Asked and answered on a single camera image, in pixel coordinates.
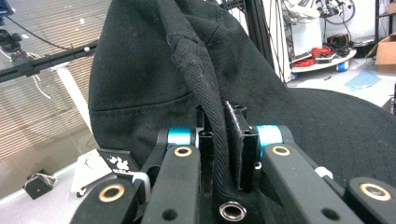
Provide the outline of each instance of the shelf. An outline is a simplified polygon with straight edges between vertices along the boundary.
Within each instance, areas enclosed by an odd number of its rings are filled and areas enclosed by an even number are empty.
[[[379,15],[379,16],[378,16],[378,18],[381,18],[381,17],[388,17],[388,16],[393,16],[393,15],[396,15],[396,13],[391,13],[391,14],[388,14],[388,12],[384,12],[383,14]]]

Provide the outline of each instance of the floor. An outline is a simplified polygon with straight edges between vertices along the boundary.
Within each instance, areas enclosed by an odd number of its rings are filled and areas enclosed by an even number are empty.
[[[337,72],[335,67],[329,67],[295,76],[296,78],[288,83],[291,88],[339,91],[387,110],[396,84],[396,74],[379,73],[372,59],[353,59],[344,73]]]
[[[383,106],[393,95],[395,83],[396,74],[378,73],[374,61],[358,59],[353,60],[348,71],[344,73],[337,73],[334,68],[301,73],[289,83],[289,87],[340,91]],[[0,202],[0,223],[69,223],[84,199],[84,197],[77,198],[76,193],[70,190],[74,172],[75,169],[72,167],[60,175],[60,181],[54,190],[36,200],[32,200],[24,191],[20,191],[21,196],[7,203]],[[113,177],[114,175],[108,175],[91,184],[88,189],[106,178]]]

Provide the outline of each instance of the black cable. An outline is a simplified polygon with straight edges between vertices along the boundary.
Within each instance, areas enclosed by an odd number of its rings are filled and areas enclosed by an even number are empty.
[[[279,3],[276,1],[276,4],[275,4],[275,9],[276,9],[276,15],[277,15],[277,17],[276,17],[276,36],[277,36],[277,27],[278,27],[278,23],[280,22],[280,13],[279,13],[279,10],[280,10],[280,6],[279,6]],[[282,30],[280,30],[280,42],[282,43],[282,56],[284,56],[284,53],[285,53],[285,45],[283,44],[283,32],[282,32]],[[286,86],[286,87],[288,87],[288,84],[286,84],[286,80],[285,80],[285,73],[284,73],[284,71],[285,71],[285,57],[283,57],[283,59],[282,59],[282,71],[281,71],[281,76],[282,76],[282,81],[283,81],[283,84]]]
[[[343,24],[344,24],[344,26],[346,27],[347,33],[348,33],[348,35],[349,35],[349,43],[350,43],[350,42],[352,41],[352,34],[349,32],[349,29],[347,28],[347,22],[346,22],[346,20],[345,20],[344,6],[343,6],[343,17],[342,17],[342,19],[343,19]]]
[[[58,48],[58,49],[69,49],[69,48],[65,48],[65,47],[62,47],[62,46],[53,44],[53,43],[49,42],[48,40],[45,40],[45,39],[41,38],[40,36],[33,34],[33,33],[30,32],[28,29],[24,28],[22,25],[20,25],[19,23],[15,22],[14,20],[12,20],[10,17],[7,17],[7,19],[9,19],[10,21],[14,22],[16,25],[18,25],[19,27],[21,27],[21,28],[22,28],[24,31],[26,31],[27,33],[33,35],[33,36],[36,37],[37,39],[39,39],[39,40],[41,40],[41,41],[43,41],[43,42],[45,42],[45,43],[47,43],[47,44],[49,44],[49,45],[52,45],[53,47],[56,47],[56,48]]]
[[[293,46],[293,31],[292,31],[292,24],[291,24],[291,15],[290,15],[290,11],[286,8],[286,10],[282,10],[282,11],[287,11],[288,12],[288,16],[289,16],[289,25],[290,25],[290,37],[291,37],[291,47],[294,49]]]
[[[331,46],[329,44],[326,46],[328,46],[332,50],[332,52],[334,52],[335,54],[337,54],[338,56],[341,56],[343,58],[345,58],[350,52],[348,45],[340,47],[340,46]]]
[[[246,1],[243,0],[243,6],[241,8],[241,11],[245,14],[245,20],[247,21],[247,13],[245,13],[247,11],[246,5],[247,5]]]
[[[245,12],[243,11],[243,9],[242,9],[242,7],[241,7],[241,4],[239,4],[239,0],[236,0],[236,4],[238,4],[238,9],[239,9],[239,13],[238,13],[239,22],[241,22],[241,12],[244,13],[244,14],[245,14]]]
[[[286,25],[285,31],[288,31],[289,30],[289,24],[288,24],[288,21],[285,19],[285,16],[283,17],[283,22]]]
[[[271,25],[272,2],[273,2],[273,0],[270,0],[270,21],[269,21],[269,25]],[[278,34],[278,29],[277,29],[277,9],[276,9],[276,3],[275,3],[275,25],[276,25],[276,39],[279,39],[279,37],[278,37],[278,35],[277,35],[277,34]],[[278,55],[279,55],[279,44],[278,44],[278,43],[276,43],[276,52],[277,52]],[[279,70],[281,70],[281,69],[280,69],[279,57],[278,57],[278,56],[276,56],[276,60],[277,60],[277,63],[278,63]]]
[[[270,36],[270,41],[271,41],[271,44],[272,44],[271,47],[272,47],[272,49],[274,50],[274,54],[275,54],[275,56],[276,56],[277,67],[278,67],[279,73],[280,73],[280,75],[281,75],[281,81],[284,83],[284,85],[287,85],[286,82],[285,82],[285,75],[284,75],[283,70],[282,70],[282,68],[281,68],[281,66],[280,66],[280,63],[279,63],[278,52],[277,52],[276,49],[275,49],[274,39],[272,38],[271,31],[270,31],[270,27],[269,27],[269,25],[268,25],[268,23],[267,23],[267,20],[264,20],[264,24],[265,24],[265,26],[266,26],[266,28],[267,28],[267,30],[268,30],[268,35]]]

